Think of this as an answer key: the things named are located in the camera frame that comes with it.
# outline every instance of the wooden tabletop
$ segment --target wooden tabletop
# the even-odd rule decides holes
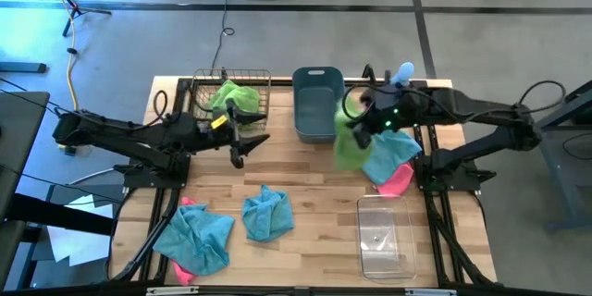
[[[169,101],[175,96],[179,77],[155,77],[144,121],[154,118],[152,100],[164,90]],[[450,80],[428,80],[430,86],[451,86]],[[181,196],[208,204],[211,212],[235,218],[227,244],[230,265],[208,276],[197,277],[199,285],[393,287],[363,277],[357,240],[356,202],[374,194],[362,172],[333,169],[332,145],[299,141],[294,130],[291,87],[272,87],[265,143],[245,158],[243,169],[229,161],[228,149],[198,153],[191,160],[187,187]],[[460,125],[436,126],[442,148],[464,143]],[[295,228],[269,243],[247,240],[241,219],[246,197],[259,193],[260,185],[285,191],[290,197]],[[396,287],[433,287],[436,271],[423,194],[411,184],[404,198],[411,216],[416,249],[417,277]],[[154,189],[139,189],[121,211],[113,242],[111,274],[118,273],[144,241],[154,201]],[[457,239],[483,274],[496,280],[487,232],[474,197],[451,192],[450,206]],[[443,246],[444,260],[452,277],[450,253]],[[151,276],[159,254],[153,256]],[[166,283],[177,285],[168,266]]]

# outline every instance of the blue towel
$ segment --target blue towel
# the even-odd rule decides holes
[[[228,266],[224,249],[234,218],[206,211],[205,204],[177,209],[153,249],[196,276],[214,274]]]
[[[242,221],[249,240],[273,241],[294,228],[288,195],[261,185],[261,194],[244,200]]]
[[[385,130],[373,137],[374,149],[362,170],[376,185],[389,180],[401,164],[421,152],[415,140],[404,132]]]
[[[409,85],[409,79],[413,76],[414,72],[415,72],[415,67],[413,66],[412,63],[410,63],[410,62],[403,63],[399,67],[399,71],[397,72],[397,74],[395,74],[395,76],[392,77],[392,79],[390,79],[390,83],[391,84],[399,83],[400,85],[406,87]]]

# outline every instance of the green towel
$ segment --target green towel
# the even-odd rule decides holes
[[[348,114],[352,117],[357,117],[362,114],[355,107],[355,102],[348,98],[345,101],[345,107],[348,109]],[[337,138],[333,145],[333,162],[335,168],[338,170],[359,170],[362,168],[364,162],[370,157],[374,140],[366,149],[361,149],[353,137],[352,129],[348,128],[346,124],[351,121],[343,112],[341,101],[338,102],[337,112],[335,113],[335,132]]]
[[[226,101],[232,99],[242,111],[259,111],[259,92],[249,87],[239,87],[231,80],[226,80],[216,94],[210,98],[211,108],[226,108]]]

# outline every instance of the gray floor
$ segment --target gray floor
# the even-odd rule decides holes
[[[224,0],[100,0],[221,4]],[[590,0],[422,0],[425,6],[591,6]],[[257,4],[230,0],[231,4]],[[278,4],[408,6],[412,0],[276,0]],[[116,11],[112,17],[77,19],[79,60],[74,85],[81,107],[109,117],[141,121],[153,76],[191,75],[209,68],[217,46],[220,12]],[[568,90],[590,79],[592,16],[425,17],[436,72],[475,98],[512,103],[536,80],[555,79]],[[70,107],[65,73],[70,39],[60,36],[61,10],[0,9],[0,59],[43,61],[46,74],[3,74],[30,90],[46,90]],[[358,77],[366,63],[378,72],[413,61],[426,76],[413,14],[229,12],[236,34],[225,38],[218,65],[268,68],[290,75],[305,66],[334,66]],[[551,102],[542,89],[526,101]],[[93,149],[82,157],[61,154],[51,138],[56,119],[47,115],[26,172],[71,181],[124,162]],[[466,126],[468,140],[487,134]],[[540,152],[502,152],[478,161],[498,171],[484,185],[488,235],[499,281],[514,287],[588,294],[592,241],[589,229],[547,234],[542,224],[561,219],[562,206]],[[19,191],[44,197],[46,187],[23,179]]]

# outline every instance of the pink cloth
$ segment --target pink cloth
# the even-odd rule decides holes
[[[181,205],[191,205],[191,204],[197,204],[197,203],[187,197],[183,197],[181,199]],[[179,281],[181,286],[187,287],[193,282],[193,280],[195,278],[197,278],[197,276],[195,276],[193,273],[186,271],[183,267],[181,267],[179,264],[177,264],[176,261],[171,260],[171,263],[173,263],[173,268],[175,268],[175,274],[177,275],[177,280]]]
[[[409,162],[400,165],[382,186],[376,186],[380,194],[388,197],[400,196],[407,190],[413,177],[413,168]]]

